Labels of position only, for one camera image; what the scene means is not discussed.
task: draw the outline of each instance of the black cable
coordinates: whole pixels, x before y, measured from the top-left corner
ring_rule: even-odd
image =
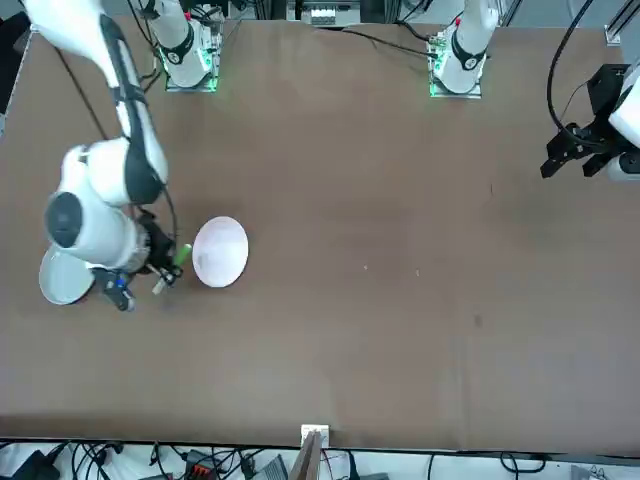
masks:
[[[349,480],[360,480],[356,459],[353,457],[351,450],[347,450],[347,455],[349,456]]]
[[[264,452],[264,448],[261,448],[259,450],[256,450],[255,452],[247,455],[246,457],[244,457],[244,460],[251,460],[253,457],[255,457],[256,455],[258,455],[259,453]],[[242,466],[242,462],[238,463],[238,465],[236,465],[233,468],[230,468],[229,471],[227,472],[227,474],[224,477],[221,477],[220,480],[227,480],[231,475],[233,475],[233,473],[238,470],[240,467]]]
[[[76,467],[76,465],[75,465],[75,455],[76,455],[76,452],[78,451],[78,448],[80,448],[80,446],[82,446],[82,448],[84,449],[85,453],[82,456],[82,458],[80,459],[80,463]],[[86,445],[84,443],[78,443],[76,445],[75,450],[73,451],[73,454],[71,455],[71,470],[73,472],[73,479],[74,480],[77,480],[78,472],[80,472],[80,468],[82,468],[82,464],[84,463],[84,461],[85,461],[85,459],[87,457],[91,458],[91,455],[89,454],[89,451],[88,451]]]
[[[65,440],[64,442],[56,445],[53,449],[51,449],[49,453],[47,453],[47,460],[49,460],[51,465],[53,465],[56,462],[56,460],[58,459],[58,456],[60,455],[62,450],[64,450],[64,447],[66,447],[67,445],[69,445],[69,440]]]
[[[513,467],[508,466],[505,461],[504,461],[504,457],[508,457],[509,460],[511,460],[511,463],[513,463]],[[540,459],[540,466],[536,467],[536,468],[528,468],[528,469],[521,469],[518,466],[518,462],[516,461],[515,457],[509,453],[509,452],[502,452],[500,453],[500,463],[502,464],[502,466],[504,467],[504,469],[509,472],[509,473],[513,473],[515,475],[515,480],[518,480],[518,477],[520,476],[520,474],[535,474],[535,473],[540,473],[542,470],[545,469],[545,467],[547,466],[547,459],[546,458],[541,458]]]
[[[105,452],[107,449],[112,448],[112,445],[111,444],[103,445],[98,451],[94,450],[95,447],[96,446],[94,445],[89,447],[89,449],[87,449],[85,445],[82,446],[85,452],[89,454],[89,458],[91,459],[89,460],[89,465],[87,466],[87,473],[85,475],[85,480],[89,480],[89,473],[91,472],[91,467],[93,466],[94,463],[98,466],[97,474],[101,475],[103,480],[110,480],[109,475],[107,475],[107,472],[105,472],[104,469],[102,468],[102,465],[104,465],[104,459],[100,461],[100,455],[102,454],[102,452]]]
[[[582,8],[580,9],[578,14],[576,15],[576,18],[573,19],[573,22],[571,22],[571,25],[569,25],[569,28],[565,32],[564,37],[562,38],[562,41],[560,42],[560,45],[558,45],[558,49],[556,50],[556,53],[553,56],[553,60],[551,60],[551,66],[549,67],[549,78],[547,79],[547,106],[549,107],[549,114],[551,115],[551,120],[553,120],[553,123],[556,124],[556,127],[558,127],[558,129],[560,131],[562,131],[565,134],[565,136],[569,137],[573,142],[577,143],[578,145],[583,145],[585,147],[589,147],[589,148],[593,149],[594,152],[596,152],[596,153],[602,153],[606,149],[605,148],[606,147],[605,143],[603,143],[603,142],[591,142],[591,141],[588,141],[588,140],[584,140],[584,139],[578,137],[577,135],[575,135],[573,132],[571,132],[569,129],[567,129],[562,124],[562,122],[558,118],[558,115],[556,115],[556,111],[555,111],[555,109],[553,107],[553,99],[552,99],[553,76],[555,74],[556,65],[558,64],[558,60],[560,59],[560,55],[562,55],[562,52],[563,52],[564,48],[566,47],[567,42],[569,41],[569,38],[571,37],[571,34],[573,33],[573,31],[575,30],[576,26],[578,25],[578,23],[580,22],[580,20],[582,19],[582,17],[587,12],[587,10],[589,9],[589,7],[591,6],[591,4],[593,2],[594,2],[594,0],[586,0],[584,2],[584,5],[582,5]]]
[[[78,82],[78,79],[76,78],[75,74],[73,73],[73,71],[71,71],[71,67],[69,67],[67,60],[64,58],[64,55],[62,55],[62,52],[60,51],[60,49],[58,47],[53,47],[53,49],[58,54],[58,57],[60,58],[62,65],[64,65],[65,70],[71,77],[71,81],[73,82],[73,85],[76,87],[78,94],[82,98],[82,101],[84,102],[84,106],[87,107],[87,110],[89,111],[89,115],[91,115],[91,119],[93,120],[93,123],[95,124],[96,128],[100,132],[100,136],[102,137],[103,140],[106,140],[107,134],[104,128],[102,128],[102,124],[98,120],[98,116],[96,115],[96,112],[93,110],[93,107],[89,103],[89,99],[87,98],[86,93],[84,93],[84,90],[80,86],[80,82]]]
[[[409,25],[407,22],[405,22],[404,20],[398,20],[397,22],[395,22],[396,25],[400,25],[404,28],[406,28],[407,30],[409,30],[409,32],[411,33],[411,35],[413,35],[414,37],[424,41],[424,42],[428,42],[431,39],[431,35],[421,35],[418,32],[416,32],[416,30]]]
[[[142,0],[138,0],[138,5],[140,5],[140,11],[142,12],[144,10],[144,7],[142,6]],[[145,18],[145,16],[142,16],[142,19],[144,20],[144,26],[147,27],[147,35],[149,36],[149,40],[153,40],[153,35],[151,35],[151,27],[149,26],[149,21]]]
[[[580,90],[582,87],[584,87],[587,83],[589,83],[589,80],[587,80],[586,82],[583,82],[580,85],[578,85],[576,87],[576,89],[573,91],[573,93],[569,97],[569,100],[567,101],[567,104],[565,105],[564,109],[562,110],[562,113],[560,114],[560,121],[562,121],[562,119],[564,118],[565,113],[567,113],[567,110],[569,109],[569,105],[571,105],[571,100],[573,100],[573,97],[575,96],[575,94],[578,93],[578,90]]]
[[[78,453],[78,449],[80,448],[80,444],[76,444],[76,448],[73,449],[73,453],[71,454],[71,473],[73,480],[78,479],[78,471],[76,470],[76,453]]]
[[[140,20],[138,20],[138,15],[136,14],[136,9],[133,8],[133,4],[131,3],[131,0],[127,0],[127,4],[129,5],[129,10],[131,10],[131,15],[133,15],[133,19],[136,21],[136,25],[138,26],[138,30],[140,30],[140,35],[142,35],[142,37],[147,41],[147,43],[149,44],[149,46],[152,49],[155,48],[153,46],[153,42],[151,41],[151,39],[149,37],[147,37],[147,35],[144,33],[144,30],[142,29],[142,25],[140,25]]]
[[[147,93],[149,90],[151,90],[151,87],[153,87],[153,84],[156,83],[158,79],[162,76],[162,73],[163,73],[162,70],[156,73],[156,75],[151,80],[149,80],[149,83],[147,83],[147,86],[144,87],[142,91],[144,93]]]
[[[453,25],[453,22],[455,22],[458,19],[458,17],[460,17],[460,15],[462,15],[463,13],[464,13],[464,10],[462,10],[458,15],[453,17],[453,20],[449,22],[449,26]]]
[[[429,459],[429,468],[427,468],[427,480],[431,480],[431,467],[433,467],[433,459],[435,457],[435,455],[431,455],[431,458]]]
[[[169,445],[169,447],[171,447],[171,450],[173,450],[174,452],[176,452],[176,455],[178,455],[180,458],[182,458],[182,459],[184,460],[184,458],[183,458],[183,456],[182,456],[182,455],[184,455],[184,453],[182,453],[180,450],[178,450],[178,449],[175,447],[175,445]]]
[[[420,0],[420,1],[416,4],[416,6],[415,6],[415,7],[413,7],[413,8],[411,9],[411,11],[410,11],[409,13],[407,13],[407,14],[404,16],[404,18],[402,19],[402,21],[403,21],[403,22],[406,22],[406,21],[409,19],[409,17],[411,17],[411,15],[413,15],[413,14],[414,14],[414,12],[415,12],[416,10],[418,10],[418,9],[422,6],[422,4],[423,4],[423,3],[425,4],[425,5],[424,5],[424,10],[422,11],[422,12],[424,13],[424,12],[426,12],[426,11],[429,9],[429,7],[431,6],[431,4],[433,3],[433,0],[426,0],[426,2],[425,2],[425,0]]]
[[[413,12],[415,12],[416,10],[418,10],[420,8],[420,6],[424,3],[425,0],[420,0],[418,3],[416,3],[416,5],[409,11],[409,13],[407,13],[404,18],[402,19],[403,22],[406,22],[409,17],[411,15],[413,15]]]
[[[397,43],[389,42],[388,40],[383,40],[381,38],[374,37],[373,35],[369,35],[369,34],[366,34],[366,33],[357,32],[355,30],[346,30],[346,29],[345,30],[341,30],[341,31],[343,33],[351,33],[352,35],[358,35],[359,37],[368,38],[369,40],[372,40],[374,42],[378,42],[378,43],[381,43],[383,45],[388,45],[389,47],[397,48],[398,50],[402,50],[404,52],[415,53],[416,55],[421,55],[423,57],[437,58],[437,54],[435,54],[435,53],[427,53],[427,52],[422,52],[420,50],[415,50],[413,48],[404,47],[402,45],[398,45]]]

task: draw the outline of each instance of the paper plate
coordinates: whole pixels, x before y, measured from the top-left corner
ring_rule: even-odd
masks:
[[[193,269],[210,287],[226,287],[244,271],[249,258],[249,239],[236,220],[216,217],[209,220],[193,242]]]
[[[56,305],[68,305],[80,300],[95,278],[84,261],[51,245],[42,257],[39,281],[47,300]]]

